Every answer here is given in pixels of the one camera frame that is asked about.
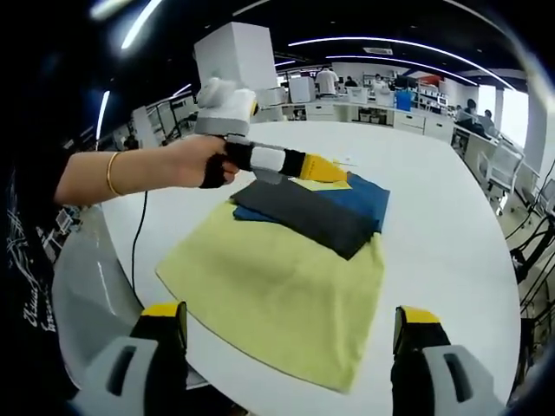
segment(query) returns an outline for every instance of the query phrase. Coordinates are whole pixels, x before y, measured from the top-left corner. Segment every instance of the white round table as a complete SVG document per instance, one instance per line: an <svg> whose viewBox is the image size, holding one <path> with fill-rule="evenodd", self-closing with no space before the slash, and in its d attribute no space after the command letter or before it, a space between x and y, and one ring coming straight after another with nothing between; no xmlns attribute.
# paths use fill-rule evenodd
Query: white round table
<svg viewBox="0 0 555 416"><path fill-rule="evenodd" d="M250 139L348 160L356 165L348 166L352 172L391 191L382 231L386 271L366 354L351 391L337 393L252 359L189 315L190 364L261 416L391 414L395 307L404 304L437 314L450 341L486 366L495 393L506 402L519 354L517 284L492 209L451 147L391 128L326 121L255 124ZM145 306L173 300L155 275L158 262L252 179L242 172L232 185L216 190L149 193L135 258L136 291ZM137 194L103 205L127 278L142 202L143 194Z"/></svg>

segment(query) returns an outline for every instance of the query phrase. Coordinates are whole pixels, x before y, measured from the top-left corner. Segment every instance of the ceiling light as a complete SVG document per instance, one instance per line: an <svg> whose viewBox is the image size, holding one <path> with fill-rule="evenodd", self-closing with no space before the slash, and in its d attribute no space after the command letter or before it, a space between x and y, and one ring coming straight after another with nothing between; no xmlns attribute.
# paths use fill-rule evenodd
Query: ceiling light
<svg viewBox="0 0 555 416"><path fill-rule="evenodd" d="M90 10L90 16L94 20L102 21L115 15L132 0L99 0Z"/></svg>
<svg viewBox="0 0 555 416"><path fill-rule="evenodd" d="M96 141L101 137L102 120L104 119L104 112L106 111L109 96L109 91L106 91L102 96L101 111L98 113L98 121L96 122Z"/></svg>
<svg viewBox="0 0 555 416"><path fill-rule="evenodd" d="M239 10L233 12L233 16L239 16L241 13L245 13L247 10L254 9L255 7L259 6L260 4L268 3L269 1L270 0L260 0L258 2L253 3L253 4L250 4L246 7L244 7L243 9L239 9Z"/></svg>
<svg viewBox="0 0 555 416"><path fill-rule="evenodd" d="M494 72L490 71L489 69L486 69L484 67L481 67L480 65L478 65L477 63L471 62L468 59L463 58L462 56L458 56L455 54L452 54L451 52L447 52L446 50L443 49L438 49L438 48L434 48L432 46L428 46L428 45L423 45L421 43L416 43L416 42L409 42L409 41L401 41L399 39L388 39L386 37L366 37L366 36L341 36L341 37L323 37L323 38L319 38L319 39L310 39L308 41L301 41L301 42L294 42L294 43L290 43L288 46L298 46L298 45L306 45L308 43L318 43L318 42L328 42L328 41L377 41L377 42L390 42L390 43L400 43L402 45L410 45L410 46L416 46L417 48L424 48L424 49L428 49L428 50L433 50L434 52L438 52L440 54L443 55L447 55L447 56L451 56L454 59L458 59L459 61L462 61L464 63L467 63L468 65L472 65L473 67L484 71L486 74L492 76L493 78L495 78L498 81L501 81L504 85L506 85L507 87L509 87L512 90L516 91L516 88L513 87L511 84L509 84L507 81L505 81L503 78L501 78L500 76L498 76L497 74L495 74Z"/></svg>
<svg viewBox="0 0 555 416"><path fill-rule="evenodd" d="M185 91L186 89L188 89L189 87L191 87L191 84L187 84L185 85L182 89L176 91L175 93L173 93L172 97L181 94L183 91Z"/></svg>
<svg viewBox="0 0 555 416"><path fill-rule="evenodd" d="M131 46L135 37L139 35L140 28L142 28L143 24L145 24L147 19L153 14L154 10L160 3L162 3L162 0L150 0L150 3L147 4L147 7L142 10L139 17L137 17L137 20L135 20L133 26L131 26L131 29L128 31L127 36L125 36L125 39L121 44L122 49L127 49Z"/></svg>
<svg viewBox="0 0 555 416"><path fill-rule="evenodd" d="M280 62L274 65L274 67L281 67L282 65L289 65L290 63L295 63L295 61L285 61L285 62Z"/></svg>
<svg viewBox="0 0 555 416"><path fill-rule="evenodd" d="M326 59L378 59L378 60L381 60L381 61L392 61L392 62L407 63L409 65L417 65L419 67L424 67L424 68L432 69L432 70L437 71L437 72L442 72L443 74L447 74L447 75L450 75L454 78L458 78L458 79L463 80L464 82L468 82L469 84L472 84L472 85L476 85L476 86L478 85L476 82L470 81L468 78L465 78L464 76L453 74L452 72L448 72L445 69L439 69L439 68L436 68L436 67L431 67L429 65L425 65L425 64L419 63L419 62L405 61L404 59L384 58L384 57L381 57L381 56L369 56L369 55L331 55L331 56L326 56Z"/></svg>

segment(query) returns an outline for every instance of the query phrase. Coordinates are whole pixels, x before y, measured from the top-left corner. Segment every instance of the folded cloth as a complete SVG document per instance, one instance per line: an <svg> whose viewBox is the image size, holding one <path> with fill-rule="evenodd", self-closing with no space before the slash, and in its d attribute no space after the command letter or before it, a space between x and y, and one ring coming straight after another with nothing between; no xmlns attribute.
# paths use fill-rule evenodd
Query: folded cloth
<svg viewBox="0 0 555 416"><path fill-rule="evenodd" d="M297 182L304 187L310 188L311 181L299 180ZM347 182L350 185L350 189L327 189L316 191L316 193L330 198L336 204L349 208L363 216L373 218L375 220L375 231L382 232L383 220L388 208L389 191L351 172ZM233 212L233 216L236 219L246 221L277 222L274 218L249 210L243 206L238 206Z"/></svg>
<svg viewBox="0 0 555 416"><path fill-rule="evenodd" d="M237 204L274 218L349 260L370 240L375 221L290 180L256 180L232 195Z"/></svg>

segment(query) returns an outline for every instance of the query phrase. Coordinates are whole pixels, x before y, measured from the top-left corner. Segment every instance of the ceiling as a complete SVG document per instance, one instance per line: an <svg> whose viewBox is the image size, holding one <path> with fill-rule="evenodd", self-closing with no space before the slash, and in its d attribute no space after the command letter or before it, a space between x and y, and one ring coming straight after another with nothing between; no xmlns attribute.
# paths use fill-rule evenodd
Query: ceiling
<svg viewBox="0 0 555 416"><path fill-rule="evenodd" d="M230 21L270 28L276 62L295 56L304 64L318 64L327 62L327 55L366 55L363 46L383 47L386 43L321 42L296 47L288 44L318 37L373 36L434 46L486 68L521 69L510 43L497 29L441 0L391 4L349 0L330 3L330 7L308 0L270 0L238 16L232 15L253 2L163 0L132 47L126 50L121 50L121 42L147 0L132 1L100 24L92 24L86 18L93 1L64 2L59 9L53 9L52 3L56 2L42 2L49 8L37 12L38 19L48 11L50 15L55 14L57 23L61 23L49 24L45 30L54 35L41 36L37 41L40 47L31 49L30 53L43 56L56 48L69 50L73 55L70 59L74 61L71 81L75 77L82 86L94 91L91 96L95 98L87 108L87 122L95 122L101 92L110 90L110 106L105 118L105 123L110 125L128 119L133 108L171 95L190 82L197 88L199 77L193 45ZM514 20L516 16L513 13L511 18ZM389 46L394 58L455 73L473 69L433 51L399 44ZM497 81L484 76L478 82L495 84ZM518 89L526 89L525 81L512 80L512 83Z"/></svg>

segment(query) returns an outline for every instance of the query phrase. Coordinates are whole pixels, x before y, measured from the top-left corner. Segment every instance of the gold bracelet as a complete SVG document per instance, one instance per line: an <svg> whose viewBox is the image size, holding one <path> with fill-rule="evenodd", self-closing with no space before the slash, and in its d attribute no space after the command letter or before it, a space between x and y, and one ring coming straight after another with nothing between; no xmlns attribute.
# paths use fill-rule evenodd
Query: gold bracelet
<svg viewBox="0 0 555 416"><path fill-rule="evenodd" d="M108 188L110 188L110 191L118 197L122 197L123 194L117 192L112 184L112 164L114 163L115 158L117 158L120 154L121 152L116 152L112 155L110 161L108 162L108 169L106 170L106 182L108 183Z"/></svg>

